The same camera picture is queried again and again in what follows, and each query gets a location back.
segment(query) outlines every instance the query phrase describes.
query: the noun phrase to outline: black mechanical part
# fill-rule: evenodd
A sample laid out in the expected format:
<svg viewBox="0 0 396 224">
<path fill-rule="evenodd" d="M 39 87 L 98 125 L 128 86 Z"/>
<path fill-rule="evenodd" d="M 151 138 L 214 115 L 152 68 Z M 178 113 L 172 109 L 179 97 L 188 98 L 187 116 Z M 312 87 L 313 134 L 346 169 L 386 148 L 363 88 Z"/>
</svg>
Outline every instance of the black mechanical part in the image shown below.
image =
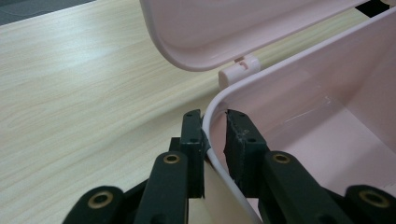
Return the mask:
<svg viewBox="0 0 396 224">
<path fill-rule="evenodd" d="M 125 217 L 125 221 L 123 223 L 134 223 L 134 218 L 136 216 L 137 209 L 139 208 L 140 201 L 142 200 L 143 192 L 145 191 L 147 183 L 148 181 L 145 180 L 124 193 L 125 199 L 122 204 L 122 208 L 120 209 L 121 213 Z"/>
<path fill-rule="evenodd" d="M 352 186 L 346 190 L 345 202 L 355 223 L 396 223 L 396 199 L 383 190 Z"/>
<path fill-rule="evenodd" d="M 181 152 L 165 152 L 156 159 L 134 224 L 187 223 L 187 168 Z"/>
<path fill-rule="evenodd" d="M 248 115 L 227 111 L 224 154 L 231 178 L 248 198 L 258 198 L 262 162 L 268 146 Z"/>
<path fill-rule="evenodd" d="M 201 111 L 192 110 L 183 116 L 180 151 L 189 160 L 189 198 L 204 196 L 204 158 L 208 150 L 207 139 L 202 131 Z"/>
<path fill-rule="evenodd" d="M 353 223 L 327 191 L 289 153 L 266 153 L 262 174 L 271 190 L 264 194 L 274 195 L 287 223 Z"/>
<path fill-rule="evenodd" d="M 381 2 L 381 0 L 371 0 L 356 7 L 364 15 L 372 18 L 389 9 L 389 5 Z"/>
<path fill-rule="evenodd" d="M 124 216 L 119 211 L 123 200 L 123 192 L 118 188 L 92 189 L 78 200 L 64 220 L 64 224 L 122 223 Z"/>
</svg>

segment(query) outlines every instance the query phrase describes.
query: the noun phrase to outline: wood grain surface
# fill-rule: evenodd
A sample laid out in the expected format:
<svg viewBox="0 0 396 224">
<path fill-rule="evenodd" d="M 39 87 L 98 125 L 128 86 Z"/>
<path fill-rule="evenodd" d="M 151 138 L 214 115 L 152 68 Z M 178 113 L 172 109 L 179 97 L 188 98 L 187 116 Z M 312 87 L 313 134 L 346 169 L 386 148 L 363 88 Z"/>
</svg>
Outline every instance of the wood grain surface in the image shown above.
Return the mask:
<svg viewBox="0 0 396 224">
<path fill-rule="evenodd" d="M 366 18 L 333 20 L 257 55 L 267 67 Z M 0 222 L 62 223 L 89 189 L 147 179 L 182 115 L 219 92 L 217 72 L 168 63 L 136 0 L 0 26 Z M 190 223 L 212 223 L 203 200 L 191 201 Z"/>
</svg>

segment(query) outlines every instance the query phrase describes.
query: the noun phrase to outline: white hinge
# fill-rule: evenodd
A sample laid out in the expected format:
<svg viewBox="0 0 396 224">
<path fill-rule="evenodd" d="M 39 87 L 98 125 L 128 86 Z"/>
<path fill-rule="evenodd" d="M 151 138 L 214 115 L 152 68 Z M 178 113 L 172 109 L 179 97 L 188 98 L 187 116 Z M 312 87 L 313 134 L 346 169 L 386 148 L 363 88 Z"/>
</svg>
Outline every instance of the white hinge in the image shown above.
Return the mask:
<svg viewBox="0 0 396 224">
<path fill-rule="evenodd" d="M 234 83 L 261 71 L 258 58 L 249 54 L 235 60 L 235 64 L 219 71 L 219 87 L 221 90 Z"/>
</svg>

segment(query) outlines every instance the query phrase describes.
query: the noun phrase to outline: box lid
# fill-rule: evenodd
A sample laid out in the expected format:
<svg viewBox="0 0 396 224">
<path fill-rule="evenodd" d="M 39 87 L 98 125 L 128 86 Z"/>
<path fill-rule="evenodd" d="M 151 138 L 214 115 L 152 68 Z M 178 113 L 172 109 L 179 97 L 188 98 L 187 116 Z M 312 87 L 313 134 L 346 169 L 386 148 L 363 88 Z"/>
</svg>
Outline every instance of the box lid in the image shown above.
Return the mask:
<svg viewBox="0 0 396 224">
<path fill-rule="evenodd" d="M 141 0 L 151 39 L 173 65 L 205 71 L 365 0 Z"/>
</svg>

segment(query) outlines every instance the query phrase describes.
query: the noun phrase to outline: pink plastic container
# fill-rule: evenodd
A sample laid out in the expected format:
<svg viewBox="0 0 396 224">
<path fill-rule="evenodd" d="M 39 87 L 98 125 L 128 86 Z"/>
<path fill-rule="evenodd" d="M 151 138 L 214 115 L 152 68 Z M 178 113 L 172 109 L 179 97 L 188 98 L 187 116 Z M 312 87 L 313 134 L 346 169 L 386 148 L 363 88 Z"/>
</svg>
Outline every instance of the pink plastic container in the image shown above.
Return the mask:
<svg viewBox="0 0 396 224">
<path fill-rule="evenodd" d="M 207 206 L 218 223 L 260 223 L 257 202 L 249 205 L 227 173 L 227 109 L 248 114 L 271 150 L 297 157 L 321 186 L 344 195 L 350 185 L 367 184 L 396 196 L 395 22 L 396 8 L 214 98 L 203 128 L 223 182 L 207 174 Z"/>
<path fill-rule="evenodd" d="M 191 71 L 362 2 L 141 0 L 159 51 Z M 247 200 L 227 172 L 227 109 L 248 114 L 270 149 L 297 157 L 321 186 L 344 195 L 348 186 L 366 184 L 396 196 L 396 8 L 233 84 L 208 106 L 208 210 L 216 223 L 261 223 L 257 201 Z"/>
</svg>

